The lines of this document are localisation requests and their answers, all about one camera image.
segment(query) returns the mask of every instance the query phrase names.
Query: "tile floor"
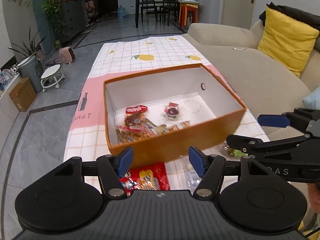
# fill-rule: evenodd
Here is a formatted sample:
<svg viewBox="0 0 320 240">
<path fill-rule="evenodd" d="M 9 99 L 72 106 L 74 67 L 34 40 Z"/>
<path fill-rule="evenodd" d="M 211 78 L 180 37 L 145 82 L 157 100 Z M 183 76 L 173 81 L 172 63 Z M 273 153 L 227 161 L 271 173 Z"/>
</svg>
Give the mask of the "tile floor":
<svg viewBox="0 0 320 240">
<path fill-rule="evenodd" d="M 62 66 L 66 78 L 60 89 L 52 88 L 39 93 L 29 110 L 78 100 L 104 43 L 183 33 L 173 24 L 167 26 L 156 22 L 151 15 L 145 16 L 144 23 L 140 22 L 138 29 L 135 28 L 134 16 L 101 21 L 93 26 L 89 34 L 81 34 L 72 41 L 76 60 Z M 22 230 L 14 209 L 14 200 L 19 192 L 62 163 L 75 109 L 76 106 L 65 106 L 30 115 L 19 113 L 0 153 L 0 239 L 11 240 Z"/>
</svg>

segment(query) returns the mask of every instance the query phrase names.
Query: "box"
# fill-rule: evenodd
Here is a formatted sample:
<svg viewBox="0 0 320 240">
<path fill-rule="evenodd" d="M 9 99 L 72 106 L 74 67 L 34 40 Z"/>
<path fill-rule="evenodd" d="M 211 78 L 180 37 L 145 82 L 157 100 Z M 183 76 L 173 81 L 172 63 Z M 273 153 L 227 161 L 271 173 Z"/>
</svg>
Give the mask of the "box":
<svg viewBox="0 0 320 240">
<path fill-rule="evenodd" d="M 20 112 L 28 110 L 29 106 L 36 98 L 36 92 L 34 91 L 30 79 L 23 78 L 22 82 L 19 82 L 9 93 L 10 98 L 14 102 L 15 106 Z"/>
<path fill-rule="evenodd" d="M 159 68 L 106 80 L 104 99 L 109 150 L 118 155 L 132 146 L 131 168 L 178 159 L 188 155 L 190 146 L 204 150 L 223 142 L 236 131 L 246 109 L 229 87 L 202 64 Z M 172 121 L 161 115 L 169 102 L 183 108 L 183 119 Z M 116 125 L 123 122 L 127 107 L 139 105 L 148 107 L 147 118 L 156 125 L 172 126 L 190 120 L 191 126 L 119 144 Z"/>
</svg>

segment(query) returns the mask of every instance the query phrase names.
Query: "white rolling stool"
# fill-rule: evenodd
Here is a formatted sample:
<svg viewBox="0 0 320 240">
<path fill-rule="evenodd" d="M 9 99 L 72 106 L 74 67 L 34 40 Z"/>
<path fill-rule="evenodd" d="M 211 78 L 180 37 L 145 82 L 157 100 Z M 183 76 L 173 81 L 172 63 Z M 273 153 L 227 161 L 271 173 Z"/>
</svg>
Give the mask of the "white rolling stool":
<svg viewBox="0 0 320 240">
<path fill-rule="evenodd" d="M 60 88 L 60 85 L 59 85 L 59 82 L 64 78 L 64 74 L 61 72 L 61 65 L 60 64 L 57 64 L 57 65 L 53 65 L 49 68 L 47 68 L 42 76 L 41 76 L 41 85 L 42 85 L 42 88 L 43 88 L 43 92 L 45 92 L 45 89 L 46 88 L 49 88 L 49 87 L 53 87 L 54 85 L 56 86 L 56 89 L 59 89 Z M 44 83 L 47 82 L 48 80 L 53 82 L 53 80 L 55 81 L 55 83 L 49 85 L 49 86 L 45 86 Z"/>
</svg>

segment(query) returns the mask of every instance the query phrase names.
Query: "black chair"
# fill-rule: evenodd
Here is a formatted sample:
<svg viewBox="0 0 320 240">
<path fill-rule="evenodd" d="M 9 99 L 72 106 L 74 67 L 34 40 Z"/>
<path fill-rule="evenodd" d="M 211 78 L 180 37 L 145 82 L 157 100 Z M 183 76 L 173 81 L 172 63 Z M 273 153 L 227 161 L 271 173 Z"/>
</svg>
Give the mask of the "black chair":
<svg viewBox="0 0 320 240">
<path fill-rule="evenodd" d="M 157 10 L 157 6 L 156 6 L 156 2 L 155 0 L 142 0 L 142 2 L 140 2 L 140 9 L 141 9 L 141 22 L 143 22 L 143 10 L 146 9 L 147 13 L 148 10 L 153 9 L 154 11 L 149 11 L 149 12 L 154 12 L 154 14 L 156 15 L 156 21 L 158 21 L 158 10 Z"/>
<path fill-rule="evenodd" d="M 169 26 L 170 14 L 171 12 L 174 12 L 174 20 L 176 21 L 178 18 L 178 11 L 180 10 L 180 4 L 178 0 L 164 0 L 162 10 L 163 10 L 164 22 L 165 22 L 165 14 L 166 12 L 168 12 L 168 26 Z"/>
</svg>

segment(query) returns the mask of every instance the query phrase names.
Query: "beige sofa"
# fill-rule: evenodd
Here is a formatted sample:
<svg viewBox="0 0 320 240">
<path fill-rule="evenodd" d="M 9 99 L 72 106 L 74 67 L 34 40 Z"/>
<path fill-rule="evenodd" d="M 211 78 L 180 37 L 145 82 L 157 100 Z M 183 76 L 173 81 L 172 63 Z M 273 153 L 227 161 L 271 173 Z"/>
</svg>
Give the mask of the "beige sofa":
<svg viewBox="0 0 320 240">
<path fill-rule="evenodd" d="M 264 27 L 250 30 L 215 24 L 191 24 L 186 38 L 225 77 L 255 117 L 303 107 L 302 99 L 320 85 L 320 53 L 313 50 L 300 78 L 257 50 Z M 263 127 L 271 140 L 301 135 L 297 130 Z"/>
</svg>

